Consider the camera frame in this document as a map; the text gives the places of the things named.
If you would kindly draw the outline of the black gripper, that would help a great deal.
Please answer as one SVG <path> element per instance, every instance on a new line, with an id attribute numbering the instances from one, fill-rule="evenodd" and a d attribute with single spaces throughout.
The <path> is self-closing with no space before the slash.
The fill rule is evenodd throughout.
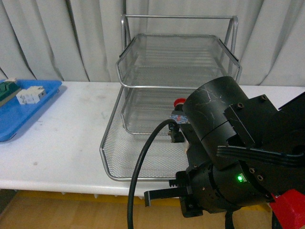
<path id="1" fill-rule="evenodd" d="M 242 207 L 273 200 L 271 194 L 259 186 L 244 162 L 216 156 L 218 146 L 230 140 L 240 146 L 233 130 L 217 128 L 200 140 L 192 128 L 183 128 L 179 135 L 189 143 L 189 166 L 169 181 L 169 189 L 146 191 L 145 205 L 153 199 L 178 197 L 184 217 L 210 213 L 234 212 Z"/>

